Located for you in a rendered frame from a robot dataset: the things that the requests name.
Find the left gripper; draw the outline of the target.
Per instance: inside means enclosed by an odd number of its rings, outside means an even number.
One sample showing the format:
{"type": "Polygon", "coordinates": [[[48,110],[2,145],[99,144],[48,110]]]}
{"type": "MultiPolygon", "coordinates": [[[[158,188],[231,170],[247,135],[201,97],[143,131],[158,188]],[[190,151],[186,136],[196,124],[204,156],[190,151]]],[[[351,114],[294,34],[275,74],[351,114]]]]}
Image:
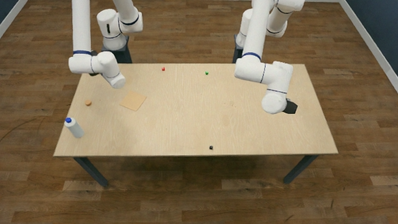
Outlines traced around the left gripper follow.
{"type": "Polygon", "coordinates": [[[292,102],[290,99],[286,98],[285,99],[285,108],[281,112],[284,112],[284,113],[287,113],[287,114],[295,114],[297,108],[298,108],[297,104],[292,102]]]}

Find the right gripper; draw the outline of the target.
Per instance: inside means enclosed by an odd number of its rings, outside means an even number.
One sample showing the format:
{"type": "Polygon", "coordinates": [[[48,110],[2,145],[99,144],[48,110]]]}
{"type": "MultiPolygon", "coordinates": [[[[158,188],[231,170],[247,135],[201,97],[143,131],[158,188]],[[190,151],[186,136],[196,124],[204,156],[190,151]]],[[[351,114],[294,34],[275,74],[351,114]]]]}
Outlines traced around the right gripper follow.
{"type": "MultiPolygon", "coordinates": [[[[98,55],[98,53],[96,51],[93,51],[93,50],[91,50],[91,54],[92,54],[92,56],[97,56],[98,55]]],[[[98,74],[102,75],[102,73],[93,73],[93,74],[89,74],[89,75],[90,76],[96,76],[98,74]]]]}

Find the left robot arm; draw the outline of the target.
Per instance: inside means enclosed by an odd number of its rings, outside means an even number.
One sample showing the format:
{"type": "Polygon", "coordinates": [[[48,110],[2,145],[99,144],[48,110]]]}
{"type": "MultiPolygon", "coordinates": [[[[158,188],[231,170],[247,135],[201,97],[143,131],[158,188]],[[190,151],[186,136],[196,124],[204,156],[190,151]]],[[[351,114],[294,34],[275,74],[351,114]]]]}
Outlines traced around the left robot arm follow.
{"type": "Polygon", "coordinates": [[[273,65],[260,63],[265,36],[282,37],[287,27],[285,19],[293,11],[300,11],[304,2],[305,0],[252,0],[253,9],[244,12],[236,38],[236,43],[244,50],[242,58],[237,59],[234,76],[267,85],[268,91],[262,99],[262,108],[272,115],[285,108],[293,66],[278,61],[274,61],[273,65]],[[272,8],[273,11],[269,14],[272,8]]]}

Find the white plastic bottle with blue cap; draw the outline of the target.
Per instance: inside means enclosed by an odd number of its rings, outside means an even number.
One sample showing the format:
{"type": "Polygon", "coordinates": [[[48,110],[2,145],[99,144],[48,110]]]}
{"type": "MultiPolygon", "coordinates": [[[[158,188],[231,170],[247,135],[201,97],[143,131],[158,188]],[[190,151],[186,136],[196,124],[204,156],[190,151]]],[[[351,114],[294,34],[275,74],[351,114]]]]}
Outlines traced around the white plastic bottle with blue cap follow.
{"type": "Polygon", "coordinates": [[[66,118],[65,126],[69,129],[69,131],[76,137],[80,138],[84,135],[84,131],[81,126],[77,123],[75,118],[66,118]]]}

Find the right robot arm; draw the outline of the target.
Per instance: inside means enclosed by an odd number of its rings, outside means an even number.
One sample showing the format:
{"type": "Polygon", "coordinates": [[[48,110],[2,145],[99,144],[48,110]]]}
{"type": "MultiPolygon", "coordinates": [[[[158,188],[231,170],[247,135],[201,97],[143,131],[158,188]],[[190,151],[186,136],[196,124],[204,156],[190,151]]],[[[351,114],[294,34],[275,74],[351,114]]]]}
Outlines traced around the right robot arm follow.
{"type": "MultiPolygon", "coordinates": [[[[132,0],[113,0],[119,13],[112,9],[103,10],[97,21],[104,37],[106,49],[118,50],[125,46],[122,33],[142,32],[141,12],[134,7],[132,0]],[[119,15],[120,14],[120,15],[119,15]]],[[[115,56],[111,52],[101,52],[91,56],[90,0],[72,0],[74,57],[69,58],[72,73],[102,73],[102,77],[114,88],[125,85],[115,56]]]]}

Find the tan square mat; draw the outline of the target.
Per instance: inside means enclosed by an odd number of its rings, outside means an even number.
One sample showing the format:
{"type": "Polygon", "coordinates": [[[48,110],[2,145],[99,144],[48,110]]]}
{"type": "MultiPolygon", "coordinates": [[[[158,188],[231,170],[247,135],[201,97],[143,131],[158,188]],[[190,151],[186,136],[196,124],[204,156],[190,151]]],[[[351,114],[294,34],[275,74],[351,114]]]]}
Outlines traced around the tan square mat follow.
{"type": "Polygon", "coordinates": [[[130,91],[119,105],[137,111],[147,97],[130,91]]]}

